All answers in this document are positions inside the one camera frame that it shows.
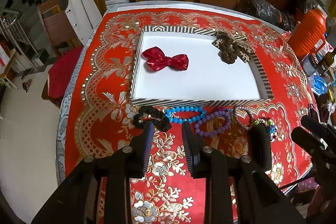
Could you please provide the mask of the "red cushioned stool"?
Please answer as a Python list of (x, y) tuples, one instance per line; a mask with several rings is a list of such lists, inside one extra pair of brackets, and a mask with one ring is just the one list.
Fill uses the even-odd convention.
[(51, 99), (64, 97), (83, 46), (67, 52), (48, 71), (47, 94)]

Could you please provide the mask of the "black hair clip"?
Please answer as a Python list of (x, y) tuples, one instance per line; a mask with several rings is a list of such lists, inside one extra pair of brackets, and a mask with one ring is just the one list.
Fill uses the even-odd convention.
[(272, 168), (269, 134), (263, 124), (252, 126), (248, 131), (250, 155), (262, 171)]

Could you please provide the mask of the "orange water jug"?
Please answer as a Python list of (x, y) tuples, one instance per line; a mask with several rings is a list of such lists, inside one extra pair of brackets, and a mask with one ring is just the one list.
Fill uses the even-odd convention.
[(308, 54), (319, 52), (326, 44), (326, 19), (327, 13), (318, 5), (316, 9), (305, 14), (301, 23), (291, 33), (288, 45), (299, 61)]

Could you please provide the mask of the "red floral tablecloth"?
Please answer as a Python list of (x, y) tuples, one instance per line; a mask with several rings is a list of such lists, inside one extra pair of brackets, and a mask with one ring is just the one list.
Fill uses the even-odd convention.
[[(145, 6), (108, 11), (85, 45), (62, 104), (58, 140), (60, 177), (70, 174), (86, 155), (104, 157), (126, 146), (139, 130), (137, 108), (130, 102), (133, 59), (144, 26), (178, 26), (243, 34), (254, 48), (274, 99), (250, 108), (274, 120), (278, 137), (272, 143), (270, 178), (282, 186), (311, 169), (310, 156), (290, 138), (293, 128), (314, 102), (293, 51), (279, 31), (232, 12), (208, 8)], [(202, 223), (205, 181), (187, 171), (181, 126), (154, 135), (145, 176), (132, 179), (134, 223)]]

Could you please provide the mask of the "striped white tray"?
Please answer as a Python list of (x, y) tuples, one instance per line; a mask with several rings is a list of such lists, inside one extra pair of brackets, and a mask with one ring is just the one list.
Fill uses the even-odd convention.
[[(145, 26), (134, 57), (130, 101), (136, 106), (244, 106), (269, 102), (271, 85), (258, 57), (245, 63), (221, 61), (216, 32), (183, 26)], [(185, 54), (185, 71), (165, 67), (155, 72), (143, 52), (160, 48), (164, 55)]]

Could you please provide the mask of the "red satin bow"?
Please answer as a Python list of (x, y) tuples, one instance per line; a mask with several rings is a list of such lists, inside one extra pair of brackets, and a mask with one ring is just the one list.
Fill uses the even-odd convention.
[(169, 67), (177, 71), (186, 71), (189, 66), (189, 58), (185, 54), (175, 55), (173, 57), (166, 56), (158, 47), (149, 48), (143, 53), (142, 57), (146, 59), (147, 66), (157, 72)]

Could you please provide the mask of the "blue plastic bag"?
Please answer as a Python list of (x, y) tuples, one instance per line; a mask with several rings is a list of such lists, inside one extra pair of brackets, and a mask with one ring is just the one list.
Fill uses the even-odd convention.
[(328, 91), (326, 81), (319, 75), (313, 75), (311, 88), (313, 93), (320, 96), (322, 94), (326, 94)]

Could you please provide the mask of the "black plastic bag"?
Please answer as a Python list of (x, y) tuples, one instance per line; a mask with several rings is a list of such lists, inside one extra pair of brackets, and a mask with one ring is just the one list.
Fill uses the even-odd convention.
[(248, 0), (245, 10), (247, 14), (273, 24), (284, 31), (292, 32), (295, 28), (293, 15), (280, 11), (266, 0)]

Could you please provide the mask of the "leopard brown hair bow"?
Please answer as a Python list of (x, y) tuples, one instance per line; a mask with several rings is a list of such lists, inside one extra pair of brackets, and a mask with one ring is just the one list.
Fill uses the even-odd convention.
[(238, 57), (244, 63), (248, 63), (254, 54), (247, 37), (238, 32), (230, 35), (224, 31), (218, 31), (212, 45), (217, 47), (221, 61), (226, 64), (234, 64)]

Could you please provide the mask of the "black scrunchie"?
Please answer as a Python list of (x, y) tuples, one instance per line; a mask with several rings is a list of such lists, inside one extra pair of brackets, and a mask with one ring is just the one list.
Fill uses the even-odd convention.
[(151, 122), (154, 128), (161, 132), (168, 132), (171, 129), (169, 118), (153, 106), (141, 106), (133, 117), (132, 124), (136, 128), (143, 129), (146, 122)]

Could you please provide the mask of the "dark glass bottle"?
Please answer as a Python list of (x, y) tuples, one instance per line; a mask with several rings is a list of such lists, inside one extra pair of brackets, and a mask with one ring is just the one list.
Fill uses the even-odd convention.
[(331, 65), (334, 62), (335, 54), (336, 54), (336, 49), (334, 48), (332, 52), (328, 52), (321, 59), (321, 61), (317, 64), (317, 71), (319, 74), (323, 75), (329, 69), (329, 67), (331, 67)]

